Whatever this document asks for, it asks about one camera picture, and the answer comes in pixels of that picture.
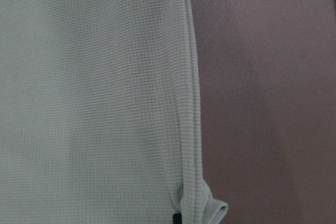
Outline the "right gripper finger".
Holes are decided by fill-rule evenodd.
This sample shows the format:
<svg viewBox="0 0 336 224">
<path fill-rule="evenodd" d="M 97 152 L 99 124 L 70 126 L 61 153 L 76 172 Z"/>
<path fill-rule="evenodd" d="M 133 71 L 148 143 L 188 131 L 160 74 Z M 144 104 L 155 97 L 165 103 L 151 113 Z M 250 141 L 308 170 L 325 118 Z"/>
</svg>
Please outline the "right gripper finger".
<svg viewBox="0 0 336 224">
<path fill-rule="evenodd" d="M 182 224 L 182 215 L 181 213 L 175 213 L 172 216 L 172 224 Z"/>
</svg>

